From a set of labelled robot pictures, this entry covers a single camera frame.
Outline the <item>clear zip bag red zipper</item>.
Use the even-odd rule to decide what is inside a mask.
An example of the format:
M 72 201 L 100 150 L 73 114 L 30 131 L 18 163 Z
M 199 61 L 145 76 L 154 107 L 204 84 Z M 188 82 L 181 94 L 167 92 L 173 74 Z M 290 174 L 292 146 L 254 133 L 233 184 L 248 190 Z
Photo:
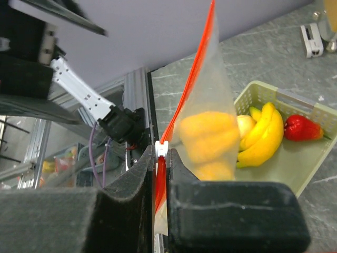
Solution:
M 154 232 L 167 235 L 166 168 L 176 149 L 200 180 L 234 179 L 239 127 L 230 82 L 220 55 L 216 3 L 211 1 L 204 32 L 179 104 L 155 144 Z

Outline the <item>small white clip block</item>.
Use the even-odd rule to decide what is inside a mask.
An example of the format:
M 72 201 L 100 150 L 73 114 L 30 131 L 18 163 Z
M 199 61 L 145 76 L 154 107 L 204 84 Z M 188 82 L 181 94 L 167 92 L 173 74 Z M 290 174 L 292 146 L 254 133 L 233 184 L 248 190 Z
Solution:
M 319 57 L 323 54 L 324 47 L 316 23 L 301 25 L 301 38 L 304 45 L 306 58 Z

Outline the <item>tan potato toy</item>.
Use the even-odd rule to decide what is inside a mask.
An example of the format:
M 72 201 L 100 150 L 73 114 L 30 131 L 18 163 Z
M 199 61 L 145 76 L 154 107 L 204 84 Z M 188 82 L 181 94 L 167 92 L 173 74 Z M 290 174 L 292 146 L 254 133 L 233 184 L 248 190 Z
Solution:
M 242 140 L 256 125 L 256 121 L 250 115 L 238 115 L 236 117 Z

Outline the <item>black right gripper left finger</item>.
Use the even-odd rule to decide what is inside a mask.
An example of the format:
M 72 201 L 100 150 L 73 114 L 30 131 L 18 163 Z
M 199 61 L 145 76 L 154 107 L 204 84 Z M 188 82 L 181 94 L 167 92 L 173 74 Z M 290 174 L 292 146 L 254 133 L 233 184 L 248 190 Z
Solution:
M 1 191 L 1 252 L 152 251 L 152 146 L 104 189 Z

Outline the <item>red strawberry toy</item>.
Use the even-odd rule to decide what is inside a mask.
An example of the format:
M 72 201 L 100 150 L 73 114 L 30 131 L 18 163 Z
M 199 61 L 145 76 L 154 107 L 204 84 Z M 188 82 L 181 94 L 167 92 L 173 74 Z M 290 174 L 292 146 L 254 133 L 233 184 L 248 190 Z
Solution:
M 313 141 L 322 139 L 323 136 L 322 127 L 305 116 L 293 114 L 285 121 L 284 137 L 290 141 Z

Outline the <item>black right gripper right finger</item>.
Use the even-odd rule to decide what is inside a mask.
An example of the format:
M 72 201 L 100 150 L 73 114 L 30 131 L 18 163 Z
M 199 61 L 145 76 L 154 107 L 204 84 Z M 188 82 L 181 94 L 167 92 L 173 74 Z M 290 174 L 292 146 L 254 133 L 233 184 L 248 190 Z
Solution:
M 276 182 L 200 181 L 171 149 L 170 252 L 305 252 L 311 236 L 292 190 Z

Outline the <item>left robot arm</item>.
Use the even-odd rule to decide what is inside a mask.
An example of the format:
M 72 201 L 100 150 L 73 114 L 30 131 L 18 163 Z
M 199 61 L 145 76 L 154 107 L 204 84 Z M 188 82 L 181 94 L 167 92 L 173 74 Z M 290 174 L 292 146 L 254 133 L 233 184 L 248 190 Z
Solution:
M 145 146 L 143 110 L 120 109 L 76 75 L 57 44 L 56 30 L 1 1 L 1 114 L 78 124 L 71 112 L 49 100 L 55 83 L 89 111 L 107 136 Z

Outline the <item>yellow bell pepper toy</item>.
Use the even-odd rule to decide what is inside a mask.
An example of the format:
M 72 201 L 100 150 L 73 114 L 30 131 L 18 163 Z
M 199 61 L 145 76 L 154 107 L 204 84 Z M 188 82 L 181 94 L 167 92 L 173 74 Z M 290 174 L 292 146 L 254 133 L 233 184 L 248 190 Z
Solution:
M 195 176 L 204 181 L 234 180 L 240 133 L 236 117 L 219 111 L 188 116 L 178 125 Z

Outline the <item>pale green plastic basket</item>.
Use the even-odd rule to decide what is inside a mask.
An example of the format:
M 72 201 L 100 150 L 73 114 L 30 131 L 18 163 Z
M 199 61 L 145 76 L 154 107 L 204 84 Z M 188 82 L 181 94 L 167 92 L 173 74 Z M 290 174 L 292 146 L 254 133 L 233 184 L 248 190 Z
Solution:
M 280 182 L 300 196 L 336 145 L 336 110 L 262 81 L 250 82 L 234 104 L 238 114 L 249 114 L 250 107 L 261 109 L 268 102 L 284 121 L 292 115 L 306 118 L 320 125 L 324 136 L 310 141 L 293 141 L 285 136 L 272 158 L 258 167 L 237 169 L 236 179 Z

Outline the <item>yellow banana bunch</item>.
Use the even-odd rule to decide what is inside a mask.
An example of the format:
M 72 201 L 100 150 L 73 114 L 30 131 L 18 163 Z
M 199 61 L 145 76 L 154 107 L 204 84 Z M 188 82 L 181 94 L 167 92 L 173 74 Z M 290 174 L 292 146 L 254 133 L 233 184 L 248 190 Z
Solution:
M 236 167 L 257 167 L 265 163 L 281 145 L 283 133 L 282 116 L 271 102 L 266 103 L 261 118 L 240 143 Z

